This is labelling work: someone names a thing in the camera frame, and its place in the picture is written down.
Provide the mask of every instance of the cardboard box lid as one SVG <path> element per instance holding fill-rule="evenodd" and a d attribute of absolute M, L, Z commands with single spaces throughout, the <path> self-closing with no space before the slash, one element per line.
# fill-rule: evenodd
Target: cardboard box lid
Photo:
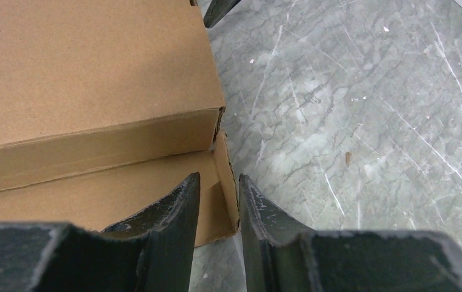
<path fill-rule="evenodd" d="M 0 190 L 207 149 L 223 108 L 189 0 L 0 0 Z"/>
<path fill-rule="evenodd" d="M 0 221 L 70 221 L 99 231 L 162 198 L 192 172 L 201 174 L 196 246 L 236 233 L 238 203 L 224 133 L 217 136 L 214 151 L 0 192 Z"/>

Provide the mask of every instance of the marble surface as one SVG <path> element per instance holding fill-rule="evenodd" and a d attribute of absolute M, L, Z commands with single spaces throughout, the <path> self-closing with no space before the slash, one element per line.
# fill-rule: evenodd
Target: marble surface
<path fill-rule="evenodd" d="M 243 0 L 208 33 L 236 174 L 314 229 L 433 229 L 462 246 L 457 3 Z M 195 251 L 192 291 L 245 290 L 239 242 Z"/>

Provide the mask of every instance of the gray marble table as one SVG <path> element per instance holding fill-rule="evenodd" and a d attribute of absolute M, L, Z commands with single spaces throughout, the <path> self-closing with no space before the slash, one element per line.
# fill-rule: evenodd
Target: gray marble table
<path fill-rule="evenodd" d="M 314 229 L 433 229 L 462 246 L 456 2 L 243 0 L 208 32 L 237 174 Z M 195 251 L 192 291 L 245 290 L 239 242 Z"/>

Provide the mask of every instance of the cardboard box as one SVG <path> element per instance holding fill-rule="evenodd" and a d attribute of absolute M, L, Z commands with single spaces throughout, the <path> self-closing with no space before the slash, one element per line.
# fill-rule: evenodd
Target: cardboard box
<path fill-rule="evenodd" d="M 100 229 L 199 171 L 197 245 L 232 235 L 224 107 L 189 0 L 0 0 L 0 220 Z"/>

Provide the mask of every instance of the cardboard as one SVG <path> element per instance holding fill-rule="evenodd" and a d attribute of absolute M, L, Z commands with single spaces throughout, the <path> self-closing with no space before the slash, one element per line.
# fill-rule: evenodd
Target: cardboard
<path fill-rule="evenodd" d="M 201 174 L 196 246 L 238 230 L 238 206 L 224 133 L 215 150 L 169 156 L 0 192 L 0 221 L 70 221 L 102 230 L 165 196 L 187 175 Z"/>
<path fill-rule="evenodd" d="M 198 7 L 0 0 L 0 190 L 208 149 L 224 98 Z"/>
<path fill-rule="evenodd" d="M 200 172 L 196 245 L 233 235 L 224 107 L 189 0 L 0 0 L 0 221 L 100 230 Z"/>

